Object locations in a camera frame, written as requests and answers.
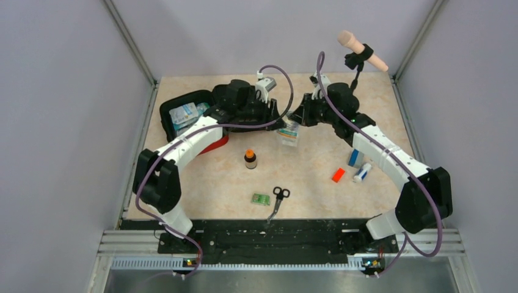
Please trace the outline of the small teal pad packet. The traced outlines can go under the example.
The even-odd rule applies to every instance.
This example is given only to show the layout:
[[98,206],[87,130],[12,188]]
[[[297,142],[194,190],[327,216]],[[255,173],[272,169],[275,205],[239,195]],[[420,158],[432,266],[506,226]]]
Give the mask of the small teal pad packet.
[[210,108],[211,106],[208,103],[199,103],[196,105],[197,111],[199,113],[199,117],[203,116],[203,114]]

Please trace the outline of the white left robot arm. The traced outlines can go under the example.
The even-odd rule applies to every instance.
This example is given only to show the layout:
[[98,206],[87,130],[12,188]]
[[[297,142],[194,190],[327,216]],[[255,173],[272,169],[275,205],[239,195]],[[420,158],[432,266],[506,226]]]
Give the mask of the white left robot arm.
[[276,101],[269,97],[276,85],[272,77],[260,76],[254,85],[233,79],[220,89],[196,90],[160,107],[163,123],[173,122],[171,111],[189,106],[197,118],[180,135],[169,135],[167,145],[141,151],[133,192],[137,208],[145,203],[151,209],[148,214],[173,235],[172,243],[179,251],[189,252],[196,243],[196,236],[190,232],[193,223],[179,204],[181,172],[195,157],[223,139],[228,128],[270,131],[284,127]]

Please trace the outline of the bandage roll packet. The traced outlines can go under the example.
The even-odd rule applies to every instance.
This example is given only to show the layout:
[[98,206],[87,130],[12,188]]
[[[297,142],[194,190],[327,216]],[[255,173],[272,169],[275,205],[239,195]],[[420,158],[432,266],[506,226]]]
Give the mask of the bandage roll packet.
[[289,118],[285,118],[283,121],[285,126],[277,130],[280,143],[288,147],[297,147],[300,124]]

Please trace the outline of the white blue tube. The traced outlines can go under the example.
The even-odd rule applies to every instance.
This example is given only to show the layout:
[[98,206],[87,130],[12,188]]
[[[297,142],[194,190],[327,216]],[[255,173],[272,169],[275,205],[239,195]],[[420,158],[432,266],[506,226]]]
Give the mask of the white blue tube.
[[353,181],[355,183],[361,183],[366,178],[371,169],[372,165],[370,163],[364,163],[353,176]]

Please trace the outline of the blue gauze packet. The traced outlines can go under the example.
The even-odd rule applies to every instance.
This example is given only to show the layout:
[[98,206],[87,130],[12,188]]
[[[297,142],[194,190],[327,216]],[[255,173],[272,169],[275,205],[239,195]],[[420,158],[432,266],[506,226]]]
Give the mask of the blue gauze packet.
[[192,121],[198,119],[199,113],[195,103],[187,103],[169,111],[174,130],[186,127]]

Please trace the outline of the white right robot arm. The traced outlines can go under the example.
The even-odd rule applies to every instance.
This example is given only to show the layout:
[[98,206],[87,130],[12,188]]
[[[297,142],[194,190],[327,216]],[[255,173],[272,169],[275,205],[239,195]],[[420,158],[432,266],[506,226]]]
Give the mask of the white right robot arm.
[[383,238],[433,227],[453,212],[450,174],[415,160],[395,145],[369,116],[359,112],[359,100],[344,82],[327,84],[325,97],[315,81],[290,118],[302,126],[331,125],[349,146],[368,156],[395,184],[400,196],[395,208],[369,219],[361,228],[358,243],[375,251]]

